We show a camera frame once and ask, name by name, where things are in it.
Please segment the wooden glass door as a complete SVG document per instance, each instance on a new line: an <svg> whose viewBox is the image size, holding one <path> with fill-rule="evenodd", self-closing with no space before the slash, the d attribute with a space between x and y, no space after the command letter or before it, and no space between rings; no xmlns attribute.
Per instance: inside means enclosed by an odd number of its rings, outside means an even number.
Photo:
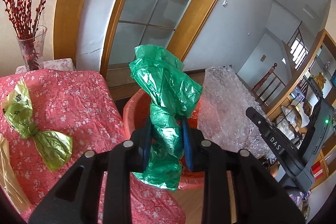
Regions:
<svg viewBox="0 0 336 224"><path fill-rule="evenodd" d="M155 44L180 60L189 53L217 0L116 0L105 37L100 72L123 68L134 48Z"/></svg>

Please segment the red lined trash basket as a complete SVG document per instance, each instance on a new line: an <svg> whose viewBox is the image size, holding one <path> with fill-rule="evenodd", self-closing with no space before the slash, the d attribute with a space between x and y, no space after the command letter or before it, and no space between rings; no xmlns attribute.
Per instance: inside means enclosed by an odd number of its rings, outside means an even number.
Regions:
<svg viewBox="0 0 336 224"><path fill-rule="evenodd" d="M123 108L125 138L146 125L150 120L151 98L140 89ZM153 129L154 143L150 150L150 162L144 173L135 172L135 177L151 186L166 190L200 189L204 173L188 171L183 158L181 127Z"/></svg>

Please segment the pink floral tablecloth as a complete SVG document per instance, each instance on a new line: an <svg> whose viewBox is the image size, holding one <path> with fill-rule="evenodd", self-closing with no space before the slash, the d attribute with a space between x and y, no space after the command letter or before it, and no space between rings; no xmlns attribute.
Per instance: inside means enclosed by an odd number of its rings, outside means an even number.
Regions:
<svg viewBox="0 0 336 224"><path fill-rule="evenodd" d="M103 77L92 71L43 69L1 78L5 98L23 80L33 103L33 121L41 130L72 137L72 156L56 171L50 171L32 139L23 139L1 119L1 134L9 142L10 164L31 202L22 214L27 221L38 203L87 150L111 150L125 139L123 121Z"/></svg>

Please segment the glass vase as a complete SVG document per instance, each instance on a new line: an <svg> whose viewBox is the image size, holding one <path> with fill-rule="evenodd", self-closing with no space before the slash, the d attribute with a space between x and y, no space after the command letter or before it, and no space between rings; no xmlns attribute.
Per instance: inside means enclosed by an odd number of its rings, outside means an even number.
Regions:
<svg viewBox="0 0 336 224"><path fill-rule="evenodd" d="M35 36L18 39L26 71L36 71L44 68L43 50L47 33L46 26L38 26Z"/></svg>

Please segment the green plastic bag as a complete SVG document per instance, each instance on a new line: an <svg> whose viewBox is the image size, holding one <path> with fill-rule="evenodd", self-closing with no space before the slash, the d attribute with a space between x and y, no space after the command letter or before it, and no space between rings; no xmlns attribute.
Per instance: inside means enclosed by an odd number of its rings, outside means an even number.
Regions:
<svg viewBox="0 0 336 224"><path fill-rule="evenodd" d="M180 126L178 120L190 118L195 110L202 86L183 72L183 62L165 48L148 44L134 51L131 77L151 98L153 129Z"/></svg>

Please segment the beige paper scrap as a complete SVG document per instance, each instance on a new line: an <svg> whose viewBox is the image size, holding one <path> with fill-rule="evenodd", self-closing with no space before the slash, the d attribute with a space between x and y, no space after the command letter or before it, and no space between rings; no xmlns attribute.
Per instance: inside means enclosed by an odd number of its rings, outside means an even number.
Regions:
<svg viewBox="0 0 336 224"><path fill-rule="evenodd" d="M19 214L25 213L31 203L20 186L10 164L9 142L1 135L1 187L9 202Z"/></svg>

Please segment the wooden display shelf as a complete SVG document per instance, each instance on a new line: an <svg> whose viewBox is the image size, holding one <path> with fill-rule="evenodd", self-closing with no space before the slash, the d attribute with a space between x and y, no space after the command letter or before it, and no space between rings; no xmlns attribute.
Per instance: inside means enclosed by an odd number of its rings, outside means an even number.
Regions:
<svg viewBox="0 0 336 224"><path fill-rule="evenodd" d="M294 178L286 175L280 180L283 185L295 183L304 193L322 184L327 178L335 174L335 161L331 162L331 168L329 168L325 160L335 151L335 137L328 137L329 130L333 125L335 87L328 92L323 92L314 78L305 76L320 48L327 49L335 57L335 40L326 29L317 34L299 70L294 73L292 79L266 108L267 117L270 121L273 121L281 114L282 106L291 106L294 101L290 96L292 91L306 82L307 92L304 94L303 108L306 109L308 105L311 105L312 111L309 116L309 124L305 127L305 137L298 149L298 156L301 157L301 161L305 164L309 173L299 174Z"/></svg>

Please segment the clear bubble wrap sheet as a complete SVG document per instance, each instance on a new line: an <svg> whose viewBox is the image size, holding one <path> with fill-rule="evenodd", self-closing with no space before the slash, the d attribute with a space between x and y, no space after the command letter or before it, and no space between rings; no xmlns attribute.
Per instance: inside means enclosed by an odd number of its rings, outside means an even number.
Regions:
<svg viewBox="0 0 336 224"><path fill-rule="evenodd" d="M205 139L231 152L247 149L256 158L271 153L258 127L245 114L249 107L266 118L261 106L232 68L211 67L205 70L197 121Z"/></svg>

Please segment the olive paw print bag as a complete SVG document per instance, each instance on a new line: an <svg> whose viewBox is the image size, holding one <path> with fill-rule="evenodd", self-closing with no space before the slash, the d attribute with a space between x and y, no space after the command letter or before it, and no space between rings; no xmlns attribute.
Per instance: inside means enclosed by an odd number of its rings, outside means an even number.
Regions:
<svg viewBox="0 0 336 224"><path fill-rule="evenodd" d="M58 131L41 130L33 122L33 103L24 80L1 103L7 123L22 139L33 139L35 147L46 167L56 171L63 167L72 156L72 138Z"/></svg>

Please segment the wooden stair railing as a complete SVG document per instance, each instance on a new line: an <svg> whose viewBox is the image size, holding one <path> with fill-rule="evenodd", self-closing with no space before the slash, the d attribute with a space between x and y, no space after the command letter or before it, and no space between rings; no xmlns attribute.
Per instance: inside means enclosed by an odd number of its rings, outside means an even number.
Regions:
<svg viewBox="0 0 336 224"><path fill-rule="evenodd" d="M278 64L274 63L262 79L252 88L256 101L262 106L268 106L270 101L277 96L276 93L285 87L284 81L275 72L277 66Z"/></svg>

